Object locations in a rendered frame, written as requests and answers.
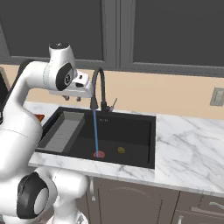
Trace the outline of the grey sink drying tray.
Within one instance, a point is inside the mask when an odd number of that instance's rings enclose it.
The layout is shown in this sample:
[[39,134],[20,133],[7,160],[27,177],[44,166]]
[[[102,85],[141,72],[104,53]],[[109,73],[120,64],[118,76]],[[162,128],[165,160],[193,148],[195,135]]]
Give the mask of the grey sink drying tray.
[[40,141],[38,149],[45,152],[64,152],[69,140],[77,138],[84,123],[83,113],[63,112]]

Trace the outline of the grey wall outlet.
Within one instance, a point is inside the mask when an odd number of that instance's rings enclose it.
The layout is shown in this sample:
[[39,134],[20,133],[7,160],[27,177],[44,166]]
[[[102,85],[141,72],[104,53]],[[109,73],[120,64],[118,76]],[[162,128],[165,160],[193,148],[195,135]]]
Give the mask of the grey wall outlet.
[[223,106],[224,105],[224,88],[216,87],[213,90],[210,105],[211,106]]

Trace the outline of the black sink basin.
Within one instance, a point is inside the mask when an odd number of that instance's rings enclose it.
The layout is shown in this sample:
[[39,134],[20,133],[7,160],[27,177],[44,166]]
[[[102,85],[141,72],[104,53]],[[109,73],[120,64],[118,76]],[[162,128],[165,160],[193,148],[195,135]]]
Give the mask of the black sink basin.
[[[155,167],[156,118],[154,116],[116,112],[102,115],[102,112],[96,111],[99,151],[105,153],[104,158],[98,158],[93,156],[96,152],[95,130],[93,112],[89,109],[59,107],[44,124],[41,140],[65,111],[84,114],[85,123],[77,138],[69,140],[64,152],[45,152],[38,148],[37,152],[150,169]],[[118,147],[123,147],[125,153],[118,154]]]

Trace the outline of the brown base cupboard door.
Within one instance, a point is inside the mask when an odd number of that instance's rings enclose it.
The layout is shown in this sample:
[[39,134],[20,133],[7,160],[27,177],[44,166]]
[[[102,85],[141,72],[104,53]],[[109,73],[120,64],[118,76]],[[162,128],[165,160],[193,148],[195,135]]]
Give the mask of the brown base cupboard door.
[[183,215],[182,224],[224,224],[224,213],[196,213],[176,210],[171,224],[178,224]]
[[94,196],[91,224],[171,224],[179,192],[94,177]]

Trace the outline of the black curved sink faucet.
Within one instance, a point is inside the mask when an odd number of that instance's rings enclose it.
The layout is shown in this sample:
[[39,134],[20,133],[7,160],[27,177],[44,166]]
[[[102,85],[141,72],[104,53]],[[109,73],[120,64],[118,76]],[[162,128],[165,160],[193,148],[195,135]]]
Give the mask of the black curved sink faucet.
[[96,99],[96,81],[98,76],[100,76],[101,78],[101,114],[103,116],[107,116],[113,111],[115,105],[109,106],[106,102],[105,75],[101,67],[96,68],[93,73],[92,82],[91,82],[93,87],[93,93],[91,96],[90,108],[92,110],[98,109],[98,102]]

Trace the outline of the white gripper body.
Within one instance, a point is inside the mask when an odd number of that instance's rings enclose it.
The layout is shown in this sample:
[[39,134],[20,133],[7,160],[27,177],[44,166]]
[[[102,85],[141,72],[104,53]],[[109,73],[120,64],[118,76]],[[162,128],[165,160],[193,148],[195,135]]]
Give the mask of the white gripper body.
[[91,98],[93,87],[90,79],[74,79],[71,84],[63,91],[50,90],[51,95],[74,96],[80,98]]

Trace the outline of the dark grey wall cupboard door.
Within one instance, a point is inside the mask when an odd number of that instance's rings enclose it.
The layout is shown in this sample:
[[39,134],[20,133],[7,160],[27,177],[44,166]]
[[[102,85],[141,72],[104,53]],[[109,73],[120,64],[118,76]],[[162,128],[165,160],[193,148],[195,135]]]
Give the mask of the dark grey wall cupboard door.
[[116,68],[116,0],[0,0],[0,63],[49,60],[68,43],[82,69]]
[[122,70],[224,78],[224,0],[121,0]]

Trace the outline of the blue water stream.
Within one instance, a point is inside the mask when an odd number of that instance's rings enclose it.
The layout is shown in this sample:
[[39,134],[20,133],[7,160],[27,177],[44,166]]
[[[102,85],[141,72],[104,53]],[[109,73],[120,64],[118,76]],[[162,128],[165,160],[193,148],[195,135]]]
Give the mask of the blue water stream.
[[98,144],[98,132],[97,132],[97,121],[96,121],[96,110],[93,110],[93,119],[94,119],[94,140],[96,148],[96,157],[99,157],[99,144]]

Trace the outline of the brown drawer front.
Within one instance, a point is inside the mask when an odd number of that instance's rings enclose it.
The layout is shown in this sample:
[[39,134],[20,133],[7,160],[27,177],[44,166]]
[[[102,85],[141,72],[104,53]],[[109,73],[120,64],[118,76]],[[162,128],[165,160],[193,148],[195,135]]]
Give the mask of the brown drawer front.
[[178,196],[176,210],[196,213],[217,213],[224,214],[224,210],[217,206],[210,206],[209,202],[217,202],[224,206],[224,198],[205,195],[194,192],[181,192]]

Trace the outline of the black worktop appliance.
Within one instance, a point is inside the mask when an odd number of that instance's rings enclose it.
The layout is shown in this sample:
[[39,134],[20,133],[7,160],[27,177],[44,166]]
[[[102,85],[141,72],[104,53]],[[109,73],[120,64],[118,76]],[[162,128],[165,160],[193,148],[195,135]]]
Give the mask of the black worktop appliance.
[[4,105],[7,100],[8,93],[10,92],[11,86],[8,82],[6,73],[2,67],[0,67],[0,112],[3,111]]

